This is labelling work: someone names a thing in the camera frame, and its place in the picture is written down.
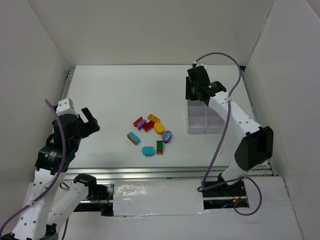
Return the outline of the green rectangular lego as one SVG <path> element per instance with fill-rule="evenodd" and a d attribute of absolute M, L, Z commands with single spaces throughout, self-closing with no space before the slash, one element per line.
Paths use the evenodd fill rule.
<path fill-rule="evenodd" d="M 156 141 L 156 149 L 157 150 L 163 150 L 163 141 L 162 140 L 157 140 Z"/>

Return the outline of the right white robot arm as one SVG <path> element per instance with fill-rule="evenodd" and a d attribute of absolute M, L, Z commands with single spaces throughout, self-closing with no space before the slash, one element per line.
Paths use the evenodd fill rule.
<path fill-rule="evenodd" d="M 185 98 L 201 101 L 215 111 L 224 120 L 224 127 L 231 128 L 239 140 L 234 160 L 219 174 L 217 181 L 219 186 L 222 183 L 232 186 L 273 156 L 274 132 L 249 117 L 219 81 L 211 82 L 204 66 L 194 66 L 187 74 Z"/>

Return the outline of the brown small lego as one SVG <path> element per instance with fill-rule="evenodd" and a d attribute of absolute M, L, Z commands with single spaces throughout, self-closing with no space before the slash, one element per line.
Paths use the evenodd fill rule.
<path fill-rule="evenodd" d="M 164 152 L 163 149 L 157 149 L 157 150 L 156 150 L 156 154 L 157 154 L 157 155 L 162 155 L 163 152 Z"/>

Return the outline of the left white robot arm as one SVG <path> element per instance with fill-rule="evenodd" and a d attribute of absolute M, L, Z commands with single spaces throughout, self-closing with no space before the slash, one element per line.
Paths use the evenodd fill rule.
<path fill-rule="evenodd" d="M 88 108 L 81 111 L 84 122 L 72 107 L 53 108 L 53 133 L 38 152 L 35 175 L 26 205 L 14 214 L 19 217 L 12 232 L 1 234 L 2 240 L 57 240 L 64 224 L 85 198 L 93 197 L 97 179 L 89 174 L 77 175 L 64 197 L 53 204 L 70 162 L 75 158 L 82 139 L 98 132 L 100 126 Z"/>

